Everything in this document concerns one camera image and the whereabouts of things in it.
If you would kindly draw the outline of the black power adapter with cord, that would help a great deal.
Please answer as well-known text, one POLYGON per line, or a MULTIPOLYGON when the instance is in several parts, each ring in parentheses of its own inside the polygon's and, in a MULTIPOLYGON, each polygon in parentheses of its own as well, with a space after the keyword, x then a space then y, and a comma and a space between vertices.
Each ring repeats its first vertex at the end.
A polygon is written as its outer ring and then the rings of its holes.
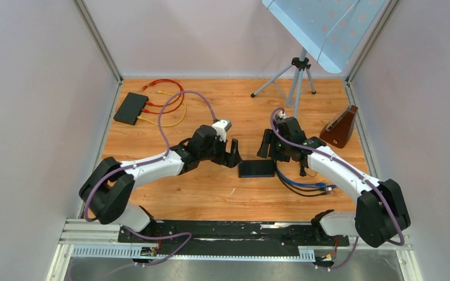
POLYGON ((308 161, 307 161, 307 159, 302 159, 302 160, 300 160, 300 161, 299 161, 299 175, 300 175, 301 177, 306 177, 306 176, 309 176, 309 177, 315 177, 315 176, 318 175, 317 172, 313 172, 312 174, 308 173, 308 172, 306 171, 307 169, 310 169, 310 167, 308 166, 308 161))

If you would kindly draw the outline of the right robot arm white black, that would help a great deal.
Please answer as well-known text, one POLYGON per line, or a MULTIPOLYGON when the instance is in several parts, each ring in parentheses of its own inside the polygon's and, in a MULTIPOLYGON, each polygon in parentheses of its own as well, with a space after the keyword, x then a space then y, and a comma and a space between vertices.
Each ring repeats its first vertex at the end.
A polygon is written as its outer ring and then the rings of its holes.
POLYGON ((405 244, 403 231, 411 225, 410 215, 400 185, 392 180, 373 177, 337 155, 319 137, 307 137, 298 120, 283 112, 274 112, 270 128, 264 131, 257 155, 275 162, 295 161, 300 176, 307 169, 325 176, 329 183, 299 183, 278 172, 291 189, 306 194, 317 190, 322 196, 329 187, 342 190, 356 205, 352 212, 327 210, 316 215, 311 228, 312 239, 327 244, 335 236, 356 236, 371 247, 385 243, 405 244))

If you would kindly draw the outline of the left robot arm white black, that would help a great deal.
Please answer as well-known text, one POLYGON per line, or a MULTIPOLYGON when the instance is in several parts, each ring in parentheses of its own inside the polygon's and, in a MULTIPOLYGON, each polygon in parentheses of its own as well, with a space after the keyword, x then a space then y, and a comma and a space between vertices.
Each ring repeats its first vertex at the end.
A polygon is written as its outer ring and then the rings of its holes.
POLYGON ((151 241, 156 234, 153 218, 144 208, 129 202, 132 191, 165 177, 185 174, 207 160, 229 168, 237 166, 242 161, 237 139, 226 151, 230 128, 229 120, 216 120, 212 125, 200 126, 191 138, 167 152, 124 162, 107 157, 80 188, 79 196, 101 224, 123 225, 132 229, 140 241, 151 241))

